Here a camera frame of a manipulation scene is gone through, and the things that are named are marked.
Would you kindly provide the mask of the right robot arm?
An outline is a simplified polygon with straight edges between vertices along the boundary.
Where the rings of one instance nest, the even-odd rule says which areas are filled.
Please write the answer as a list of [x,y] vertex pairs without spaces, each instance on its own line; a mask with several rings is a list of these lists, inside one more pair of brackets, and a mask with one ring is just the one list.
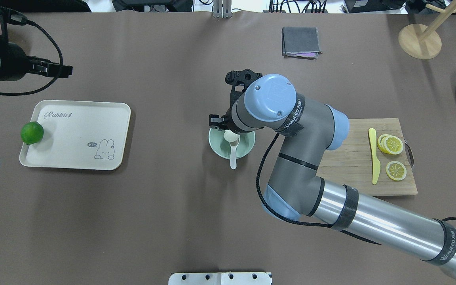
[[209,116],[210,128],[245,135],[268,127],[284,137],[264,191],[256,182],[270,215],[386,245],[456,280],[456,226],[360,193],[340,177],[321,176],[324,153],[338,149],[349,133],[345,114],[300,94],[278,74],[232,70],[226,83],[232,87],[230,107],[222,116]]

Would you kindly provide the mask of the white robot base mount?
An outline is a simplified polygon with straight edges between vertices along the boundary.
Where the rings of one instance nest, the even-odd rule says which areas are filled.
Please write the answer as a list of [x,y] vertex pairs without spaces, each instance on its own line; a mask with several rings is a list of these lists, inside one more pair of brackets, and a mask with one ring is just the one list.
[[267,272],[200,272],[175,273],[169,285],[272,285],[273,278]]

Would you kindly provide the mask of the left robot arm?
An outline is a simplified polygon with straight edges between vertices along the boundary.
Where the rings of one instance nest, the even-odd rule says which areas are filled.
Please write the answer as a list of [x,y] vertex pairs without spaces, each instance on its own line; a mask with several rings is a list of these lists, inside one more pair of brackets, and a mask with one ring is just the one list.
[[21,47],[14,43],[0,44],[0,81],[17,81],[26,74],[36,74],[67,79],[73,73],[72,66],[50,60],[27,56]]

